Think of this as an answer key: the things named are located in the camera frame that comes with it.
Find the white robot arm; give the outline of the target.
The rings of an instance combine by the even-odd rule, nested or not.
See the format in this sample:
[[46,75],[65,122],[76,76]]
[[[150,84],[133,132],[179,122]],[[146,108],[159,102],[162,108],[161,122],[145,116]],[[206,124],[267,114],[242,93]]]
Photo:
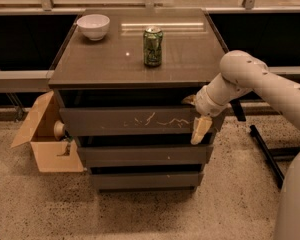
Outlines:
[[[220,73],[196,94],[183,99],[199,116],[193,123],[191,143],[201,142],[227,104],[251,91],[300,131],[300,84],[268,70],[250,54],[234,50],[219,64]],[[274,229],[274,240],[300,240],[300,151],[292,160],[283,181]]]

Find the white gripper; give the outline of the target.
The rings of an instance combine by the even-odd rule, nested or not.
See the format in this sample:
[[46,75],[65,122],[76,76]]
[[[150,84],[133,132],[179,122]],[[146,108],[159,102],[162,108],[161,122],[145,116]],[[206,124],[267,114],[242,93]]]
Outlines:
[[195,105],[196,110],[202,115],[193,122],[191,144],[199,144],[212,126],[212,118],[218,116],[229,102],[228,92],[224,88],[205,85],[196,95],[185,97],[181,103]]

